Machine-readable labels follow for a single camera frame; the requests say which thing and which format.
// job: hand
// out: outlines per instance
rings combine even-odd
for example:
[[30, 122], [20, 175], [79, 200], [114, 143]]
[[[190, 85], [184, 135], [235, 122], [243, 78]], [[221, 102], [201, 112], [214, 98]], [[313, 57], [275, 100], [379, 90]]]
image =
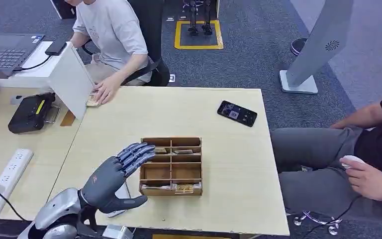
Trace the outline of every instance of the hand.
[[380, 170], [347, 158], [341, 158], [340, 162], [352, 167], [346, 170], [346, 174], [355, 192], [366, 198], [382, 201], [382, 172]]
[[95, 90], [98, 92], [95, 95], [94, 100], [99, 104], [106, 104], [113, 99], [119, 87], [121, 86], [123, 79], [115, 74], [107, 77], [102, 82], [95, 86]]

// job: black cable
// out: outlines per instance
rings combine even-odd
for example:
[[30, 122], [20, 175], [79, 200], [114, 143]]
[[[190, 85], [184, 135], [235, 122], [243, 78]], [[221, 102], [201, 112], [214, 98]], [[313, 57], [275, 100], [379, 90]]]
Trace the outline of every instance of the black cable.
[[15, 68], [14, 68], [14, 71], [25, 71], [25, 70], [31, 70], [31, 69], [33, 69], [33, 68], [39, 67], [39, 66], [45, 64], [46, 61], [48, 61], [50, 57], [51, 57], [51, 56], [48, 56], [48, 57], [46, 58], [46, 60], [44, 60], [42, 63], [40, 63], [40, 64], [38, 64], [38, 65], [35, 65], [35, 66], [32, 66], [32, 67], [28, 67], [28, 68], [22, 68], [22, 67], [20, 67], [20, 66], [15, 67]]
[[17, 210], [12, 206], [12, 204], [8, 201], [8, 199], [6, 199], [1, 193], [0, 193], [0, 197], [1, 197], [2, 199], [4, 199], [6, 203], [8, 203], [8, 205], [11, 207], [11, 209], [15, 212], [15, 214], [17, 214], [17, 216], [18, 216], [21, 220], [27, 222], [26, 219], [24, 219], [20, 214], [18, 214]]
[[352, 207], [352, 205], [354, 204], [354, 202], [360, 198], [361, 196], [357, 196], [356, 198], [352, 199], [351, 203], [349, 204], [349, 207], [342, 213], [340, 214], [336, 219], [333, 219], [329, 222], [327, 222], [326, 224], [320, 224], [318, 226], [315, 226], [313, 227], [307, 234], [304, 235], [304, 237], [302, 239], [305, 239], [311, 232], [313, 232], [315, 229], [319, 228], [319, 227], [323, 227], [323, 226], [329, 226], [329, 224], [333, 224], [334, 222], [338, 221], [343, 215], [345, 215]]

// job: white t-shirt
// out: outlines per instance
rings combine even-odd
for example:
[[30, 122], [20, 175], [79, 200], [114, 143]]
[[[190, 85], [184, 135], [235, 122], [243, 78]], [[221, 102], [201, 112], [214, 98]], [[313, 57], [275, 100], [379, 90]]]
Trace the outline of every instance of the white t-shirt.
[[[127, 0], [80, 3], [73, 30], [90, 36], [100, 49], [100, 61], [116, 70], [121, 69], [132, 54], [148, 54], [140, 23]], [[149, 82], [150, 77], [151, 72], [139, 79]]]

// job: yellow tape square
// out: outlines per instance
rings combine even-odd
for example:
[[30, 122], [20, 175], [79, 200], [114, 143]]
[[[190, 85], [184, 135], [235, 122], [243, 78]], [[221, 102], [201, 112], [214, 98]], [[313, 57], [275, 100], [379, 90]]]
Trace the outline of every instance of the yellow tape square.
[[[181, 45], [181, 28], [182, 24], [190, 24], [190, 21], [177, 21], [177, 28], [175, 32], [175, 48], [185, 50], [207, 50], [207, 49], [223, 49], [222, 33], [220, 32], [219, 20], [211, 20], [211, 24], [214, 24], [214, 31], [216, 33], [217, 45], [207, 46], [182, 46]], [[204, 21], [197, 21], [197, 24], [204, 24]]]

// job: laptop keyboard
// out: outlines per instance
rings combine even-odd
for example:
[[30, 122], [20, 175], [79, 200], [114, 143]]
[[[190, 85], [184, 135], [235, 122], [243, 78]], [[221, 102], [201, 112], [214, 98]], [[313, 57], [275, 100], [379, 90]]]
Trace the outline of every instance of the laptop keyboard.
[[11, 68], [25, 54], [25, 50], [0, 51], [0, 68]]

